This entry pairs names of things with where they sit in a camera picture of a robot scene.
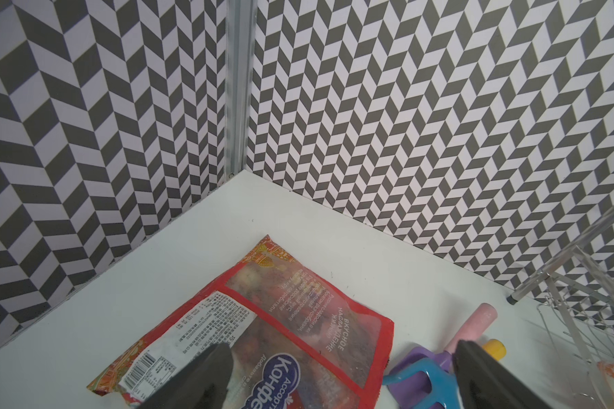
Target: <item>blue oval logo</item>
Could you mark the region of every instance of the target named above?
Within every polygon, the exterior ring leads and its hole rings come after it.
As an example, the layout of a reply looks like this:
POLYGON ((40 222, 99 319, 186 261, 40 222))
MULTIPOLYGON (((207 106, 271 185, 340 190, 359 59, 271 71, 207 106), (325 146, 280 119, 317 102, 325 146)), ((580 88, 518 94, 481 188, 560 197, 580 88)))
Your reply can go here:
POLYGON ((300 381, 301 367, 291 354, 273 355, 264 365, 262 380, 254 386, 241 409, 285 409, 289 395, 300 381))

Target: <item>black and white wallpaper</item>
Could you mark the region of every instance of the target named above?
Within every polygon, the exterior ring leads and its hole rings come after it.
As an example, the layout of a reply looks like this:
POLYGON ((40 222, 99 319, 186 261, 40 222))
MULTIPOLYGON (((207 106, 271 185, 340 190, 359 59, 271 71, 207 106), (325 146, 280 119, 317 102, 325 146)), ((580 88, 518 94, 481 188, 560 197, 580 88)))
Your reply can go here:
POLYGON ((248 170, 510 288, 614 203, 614 0, 258 0, 253 64, 248 170))
POLYGON ((0 345, 224 180, 224 0, 0 11, 0 345))

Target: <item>purple handle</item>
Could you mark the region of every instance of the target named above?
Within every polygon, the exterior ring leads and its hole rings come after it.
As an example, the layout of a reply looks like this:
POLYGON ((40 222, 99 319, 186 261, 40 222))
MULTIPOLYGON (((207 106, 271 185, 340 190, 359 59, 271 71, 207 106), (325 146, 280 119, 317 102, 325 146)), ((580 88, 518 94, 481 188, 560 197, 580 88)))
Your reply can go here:
MULTIPOLYGON (((407 356, 389 373, 396 374, 422 358, 430 358, 446 372, 450 371, 450 364, 452 362, 452 355, 450 353, 442 352, 435 354, 427 348, 416 347, 409 351, 407 356)), ((423 400, 432 391, 432 384, 424 372, 418 372, 404 381, 389 385, 387 388, 389 388, 389 392, 398 402, 398 405, 403 409, 407 409, 423 400)))

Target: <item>metal corner frame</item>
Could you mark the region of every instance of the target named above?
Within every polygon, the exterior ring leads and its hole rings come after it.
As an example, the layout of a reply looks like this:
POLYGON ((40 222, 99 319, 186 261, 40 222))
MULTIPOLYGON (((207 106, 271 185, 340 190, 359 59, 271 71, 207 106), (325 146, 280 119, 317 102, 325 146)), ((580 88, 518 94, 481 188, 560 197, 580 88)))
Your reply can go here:
POLYGON ((228 0, 225 103, 226 180, 246 165, 257 0, 228 0))

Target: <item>barcode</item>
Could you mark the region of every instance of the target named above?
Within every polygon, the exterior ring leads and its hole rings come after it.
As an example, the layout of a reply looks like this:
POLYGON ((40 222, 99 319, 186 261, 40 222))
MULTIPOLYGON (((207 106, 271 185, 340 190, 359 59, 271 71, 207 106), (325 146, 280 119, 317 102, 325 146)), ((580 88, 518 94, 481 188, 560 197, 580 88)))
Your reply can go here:
POLYGON ((143 378, 145 373, 148 372, 148 369, 150 369, 155 361, 156 359, 146 352, 144 356, 139 359, 139 362, 132 367, 130 373, 125 377, 125 384, 128 386, 128 388, 134 389, 134 387, 137 385, 137 383, 139 383, 141 378, 143 378))

